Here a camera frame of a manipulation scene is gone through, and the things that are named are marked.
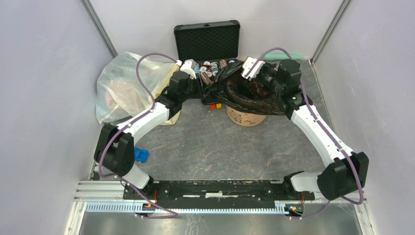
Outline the orange capybara trash bin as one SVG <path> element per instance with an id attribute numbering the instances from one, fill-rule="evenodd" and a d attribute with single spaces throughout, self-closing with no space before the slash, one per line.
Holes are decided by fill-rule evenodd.
<path id="1" fill-rule="evenodd" d="M 260 83 L 237 77 L 226 82 L 225 95 L 228 117 L 243 127 L 262 123 L 267 116 L 283 116 L 276 95 Z"/>

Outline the black trash bag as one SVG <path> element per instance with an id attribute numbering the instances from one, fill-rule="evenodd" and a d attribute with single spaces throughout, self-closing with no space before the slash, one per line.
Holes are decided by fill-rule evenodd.
<path id="1" fill-rule="evenodd" d="M 227 106 L 256 115 L 283 116 L 284 111 L 277 105 L 277 95 L 258 82 L 242 77 L 243 61 L 229 63 L 220 70 L 210 93 Z"/>

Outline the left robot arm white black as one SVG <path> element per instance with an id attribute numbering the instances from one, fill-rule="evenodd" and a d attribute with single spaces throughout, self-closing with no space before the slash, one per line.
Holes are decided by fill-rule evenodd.
<path id="1" fill-rule="evenodd" d="M 136 165 L 135 145 L 150 130 L 179 113 L 185 101 L 199 97 L 199 85 L 194 71 L 176 71 L 149 108 L 119 125 L 105 124 L 93 157 L 99 170 L 108 169 L 135 186 L 141 199 L 149 199 L 154 193 L 152 178 Z"/>

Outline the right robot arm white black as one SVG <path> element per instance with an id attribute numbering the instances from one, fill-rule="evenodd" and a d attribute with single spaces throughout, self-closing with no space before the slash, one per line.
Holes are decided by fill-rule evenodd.
<path id="1" fill-rule="evenodd" d="M 255 59 L 248 65 L 243 77 L 276 95 L 277 106 L 307 136 L 325 166 L 322 172 L 303 171 L 287 176 L 283 195 L 295 200 L 309 191 L 320 193 L 329 201 L 342 198 L 362 204 L 369 158 L 347 146 L 321 118 L 301 80 L 300 64 L 285 59 L 275 66 Z"/>

